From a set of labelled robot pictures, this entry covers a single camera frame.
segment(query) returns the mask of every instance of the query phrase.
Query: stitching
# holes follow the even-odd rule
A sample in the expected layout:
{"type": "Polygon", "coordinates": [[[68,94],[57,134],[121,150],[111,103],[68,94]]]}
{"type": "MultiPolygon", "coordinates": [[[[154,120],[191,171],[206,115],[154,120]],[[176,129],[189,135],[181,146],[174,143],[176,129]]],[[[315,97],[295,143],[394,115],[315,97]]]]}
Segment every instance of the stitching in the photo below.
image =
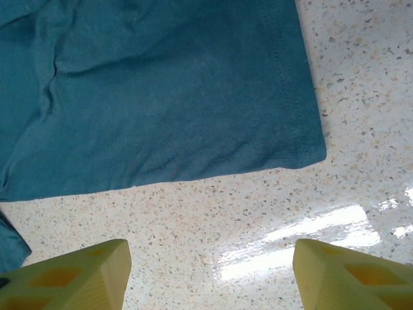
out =
{"type": "MultiPolygon", "coordinates": [[[[272,0],[272,9],[275,10],[275,11],[277,12],[277,14],[278,14],[278,11],[276,10],[276,8],[275,8],[275,6],[274,6],[274,2],[275,2],[275,0],[272,0]]],[[[268,32],[271,33],[271,31],[270,31],[270,22],[269,22],[269,20],[268,20],[267,14],[265,13],[266,10],[265,10],[265,8],[264,8],[263,0],[260,0],[260,3],[261,3],[261,11],[263,12],[263,17],[265,18],[265,23],[266,23],[266,26],[267,26],[267,30],[268,30],[268,32]]],[[[277,18],[277,25],[278,25],[278,28],[279,28],[279,32],[281,32],[281,31],[280,31],[280,30],[281,30],[281,25],[279,24],[279,19],[278,19],[278,18],[277,18]]],[[[288,94],[287,94],[287,91],[286,91],[286,88],[285,88],[285,79],[284,79],[283,71],[282,71],[282,69],[281,69],[281,63],[280,63],[280,61],[279,61],[279,55],[278,55],[278,53],[277,53],[276,44],[275,44],[274,38],[273,38],[272,36],[270,37],[270,42],[271,42],[272,52],[273,52],[273,54],[275,55],[275,59],[276,59],[276,62],[277,62],[278,74],[279,74],[279,76],[280,76],[280,78],[281,78],[281,85],[282,85],[282,87],[283,87],[284,96],[285,96],[285,99],[286,99],[286,102],[287,102],[288,116],[289,116],[289,118],[290,118],[290,128],[291,128],[291,131],[293,132],[293,136],[295,137],[295,136],[296,136],[296,129],[295,129],[294,123],[293,123],[293,121],[292,121],[290,98],[289,98],[289,96],[288,96],[288,94]]],[[[296,164],[296,167],[298,167],[299,165],[298,165],[297,141],[296,141],[296,139],[294,139],[293,148],[294,148],[295,164],[296,164]]]]}
{"type": "MultiPolygon", "coordinates": [[[[277,13],[278,13],[279,11],[278,11],[277,7],[274,5],[274,3],[275,3],[275,1],[272,1],[272,9],[275,10],[275,11],[277,11],[277,13]]],[[[279,22],[279,19],[277,19],[277,25],[278,25],[278,29],[279,29],[279,33],[280,33],[280,37],[281,37],[281,44],[283,45],[284,53],[287,54],[287,46],[286,46],[286,44],[285,44],[284,34],[283,34],[283,32],[281,31],[281,23],[279,22]]],[[[288,73],[292,76],[290,62],[286,60],[286,63],[287,63],[288,73]]],[[[292,83],[293,83],[293,86],[294,86],[294,90],[297,89],[296,80],[295,80],[294,78],[292,79],[292,83]]],[[[298,104],[297,92],[296,92],[296,91],[293,92],[293,97],[294,97],[294,103],[296,104],[296,108],[297,108],[297,111],[298,111],[299,122],[300,122],[300,125],[302,125],[302,124],[303,124],[303,116],[302,116],[301,111],[300,111],[300,109],[299,109],[299,104],[298,104]]],[[[302,144],[303,144],[303,146],[304,146],[305,159],[306,159],[306,161],[307,161],[307,163],[308,163],[308,162],[309,162],[309,158],[308,158],[308,148],[307,148],[307,143],[306,143],[306,142],[307,142],[306,139],[303,139],[302,144]]]]}

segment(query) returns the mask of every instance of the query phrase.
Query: cutout hole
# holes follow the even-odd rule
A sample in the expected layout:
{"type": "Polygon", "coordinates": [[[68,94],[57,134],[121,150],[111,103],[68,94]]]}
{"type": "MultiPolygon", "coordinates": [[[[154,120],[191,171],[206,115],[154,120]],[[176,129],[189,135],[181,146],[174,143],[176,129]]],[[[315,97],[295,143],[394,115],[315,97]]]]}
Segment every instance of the cutout hole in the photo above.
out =
{"type": "Polygon", "coordinates": [[[105,249],[98,249],[98,250],[95,250],[95,251],[87,252],[86,255],[87,256],[99,256],[100,254],[103,254],[104,251],[105,251],[105,249]]]}
{"type": "Polygon", "coordinates": [[[42,310],[51,298],[10,297],[5,304],[0,305],[2,310],[42,310]]]}
{"type": "Polygon", "coordinates": [[[329,254],[329,255],[342,255],[343,252],[333,249],[331,247],[322,247],[321,250],[323,250],[325,253],[329,254]]]}
{"type": "Polygon", "coordinates": [[[406,281],[380,265],[351,264],[346,265],[345,268],[364,285],[406,284],[406,281]]]}
{"type": "Polygon", "coordinates": [[[8,278],[0,278],[0,289],[10,283],[8,278]]]}
{"type": "Polygon", "coordinates": [[[78,276],[81,268],[53,268],[31,280],[28,285],[33,287],[65,287],[78,276]]]}
{"type": "Polygon", "coordinates": [[[393,310],[412,310],[413,309],[413,296],[379,296],[393,310]]]}

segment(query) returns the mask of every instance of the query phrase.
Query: speckled floor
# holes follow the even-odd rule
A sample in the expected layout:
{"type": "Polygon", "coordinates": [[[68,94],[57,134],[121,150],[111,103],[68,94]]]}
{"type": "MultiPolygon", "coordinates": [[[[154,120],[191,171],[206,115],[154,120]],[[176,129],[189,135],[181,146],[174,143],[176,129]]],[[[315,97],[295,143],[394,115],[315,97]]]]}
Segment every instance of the speckled floor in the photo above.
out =
{"type": "Polygon", "coordinates": [[[34,263],[111,238],[124,309],[301,309],[294,242],[413,262],[413,2],[297,2],[328,158],[188,183],[2,204],[34,263]]]}

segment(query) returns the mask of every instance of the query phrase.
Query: teal t-shirt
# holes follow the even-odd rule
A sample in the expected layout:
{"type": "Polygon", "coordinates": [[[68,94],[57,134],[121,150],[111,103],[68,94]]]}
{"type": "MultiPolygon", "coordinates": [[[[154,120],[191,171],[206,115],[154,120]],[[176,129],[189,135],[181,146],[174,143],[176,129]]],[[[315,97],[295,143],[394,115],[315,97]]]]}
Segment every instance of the teal t-shirt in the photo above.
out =
{"type": "Polygon", "coordinates": [[[20,268],[31,252],[27,243],[0,213],[0,278],[1,274],[20,268]]]}
{"type": "Polygon", "coordinates": [[[293,0],[4,0],[0,201],[326,156],[293,0]]]}

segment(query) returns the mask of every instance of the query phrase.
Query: teal fabric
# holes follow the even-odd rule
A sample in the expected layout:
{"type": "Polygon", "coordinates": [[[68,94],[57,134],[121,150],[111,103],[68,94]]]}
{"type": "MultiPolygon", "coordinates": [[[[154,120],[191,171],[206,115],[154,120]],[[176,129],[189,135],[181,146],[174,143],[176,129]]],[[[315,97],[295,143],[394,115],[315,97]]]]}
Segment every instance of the teal fabric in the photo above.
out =
{"type": "Polygon", "coordinates": [[[293,0],[0,8],[0,201],[325,159],[293,0]]]}
{"type": "Polygon", "coordinates": [[[0,275],[20,268],[30,253],[26,242],[0,213],[0,275]]]}

